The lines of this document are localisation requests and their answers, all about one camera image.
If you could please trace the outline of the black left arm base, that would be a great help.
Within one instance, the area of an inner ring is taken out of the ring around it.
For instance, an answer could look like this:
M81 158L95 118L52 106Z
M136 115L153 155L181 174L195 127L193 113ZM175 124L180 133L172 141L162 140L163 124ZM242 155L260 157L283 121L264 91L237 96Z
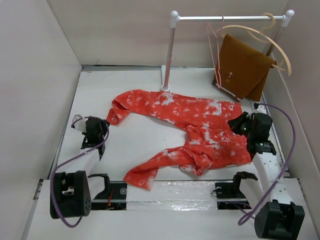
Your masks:
M127 209L127 183L110 181L106 173L88 177L91 210L123 211Z

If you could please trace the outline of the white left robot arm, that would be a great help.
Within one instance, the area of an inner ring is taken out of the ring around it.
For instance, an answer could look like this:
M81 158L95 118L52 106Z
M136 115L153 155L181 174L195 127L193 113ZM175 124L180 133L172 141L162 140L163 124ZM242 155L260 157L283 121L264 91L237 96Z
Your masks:
M76 224L68 218L82 219L89 215L92 199L107 198L111 194L109 176L106 173L92 173L93 167L105 153L110 123L95 116L75 115L71 127L80 131L84 139L80 153L57 165L50 176L50 216L61 219L72 228Z

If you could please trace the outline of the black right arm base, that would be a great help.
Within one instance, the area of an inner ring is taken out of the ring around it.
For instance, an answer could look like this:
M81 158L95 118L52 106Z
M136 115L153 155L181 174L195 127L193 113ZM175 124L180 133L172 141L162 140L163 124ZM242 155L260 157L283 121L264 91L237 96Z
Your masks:
M217 200L218 210L251 210L251 206L245 195L240 191L242 180L258 180L254 173L246 171L237 172L232 180L218 181L214 183L211 196Z

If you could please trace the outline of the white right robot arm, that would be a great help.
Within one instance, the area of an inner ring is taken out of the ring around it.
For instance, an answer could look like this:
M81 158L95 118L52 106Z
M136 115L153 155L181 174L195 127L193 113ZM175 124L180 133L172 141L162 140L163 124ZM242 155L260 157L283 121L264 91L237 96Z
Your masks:
M283 181L284 170L277 161L277 152L269 140L272 118L262 112L243 112L228 125L233 133L246 138L257 174L238 172L231 184L237 197L245 196L251 211L238 222L243 225L254 218L254 230L258 238L270 240L296 240L303 220L304 208L296 205Z

